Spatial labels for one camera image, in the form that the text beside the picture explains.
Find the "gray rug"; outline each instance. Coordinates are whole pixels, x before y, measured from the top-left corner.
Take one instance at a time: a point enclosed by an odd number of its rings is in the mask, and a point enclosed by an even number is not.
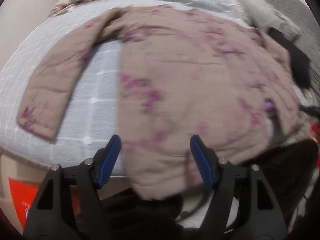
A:
[[[311,60],[311,85],[320,102],[320,27],[311,10],[299,0],[266,0],[302,30],[295,45]]]

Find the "mattress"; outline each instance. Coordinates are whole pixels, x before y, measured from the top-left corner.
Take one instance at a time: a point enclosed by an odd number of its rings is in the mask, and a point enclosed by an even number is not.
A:
[[[0,147],[43,166],[59,163],[68,167],[93,157],[117,133],[116,75],[122,47],[117,40],[100,43],[93,50],[74,89],[55,142],[25,132],[15,120],[28,80],[47,51],[66,33],[108,9],[161,4],[170,4],[179,10],[199,7],[247,26],[235,0],[181,1],[190,4],[185,6],[170,0],[101,0],[73,8],[40,25],[23,41],[0,73]],[[125,176],[121,158],[117,159],[111,176]]]

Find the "blue gripper pad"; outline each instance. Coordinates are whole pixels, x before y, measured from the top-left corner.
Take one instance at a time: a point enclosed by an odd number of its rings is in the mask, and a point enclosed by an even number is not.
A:
[[[93,157],[95,162],[93,182],[97,189],[101,189],[108,183],[113,167],[121,150],[121,139],[113,135],[107,146],[97,151]]]
[[[193,135],[190,139],[190,150],[193,155],[194,160],[196,161],[197,167],[200,171],[203,182],[209,187],[215,187],[215,161],[209,162],[206,154],[208,154],[208,148],[205,147],[201,138],[198,135]],[[217,159],[215,152],[212,150],[210,154],[214,155],[213,158]]]

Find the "silver bolt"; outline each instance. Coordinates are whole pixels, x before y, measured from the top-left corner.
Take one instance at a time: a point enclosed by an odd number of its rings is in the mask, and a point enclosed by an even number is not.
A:
[[[54,164],[51,166],[51,170],[53,170],[53,171],[57,171],[59,168],[60,168],[59,164]]]
[[[225,165],[225,164],[228,163],[228,161],[227,161],[227,159],[225,159],[225,158],[220,158],[220,159],[219,159],[219,163],[221,163],[222,165]]]
[[[91,165],[93,163],[93,159],[86,159],[85,161],[84,161],[84,164],[85,165]]]
[[[251,166],[254,171],[260,170],[260,167],[257,164]]]

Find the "orange packaging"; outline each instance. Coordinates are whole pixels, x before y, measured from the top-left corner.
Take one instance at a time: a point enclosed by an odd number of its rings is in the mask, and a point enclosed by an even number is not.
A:
[[[39,185],[39,183],[21,182],[9,178],[9,186],[13,205],[17,212],[22,228],[24,228],[26,223],[29,210],[31,208],[33,199],[38,192]],[[73,213],[76,216],[80,213],[80,202],[78,192],[75,189],[71,189],[71,200]]]

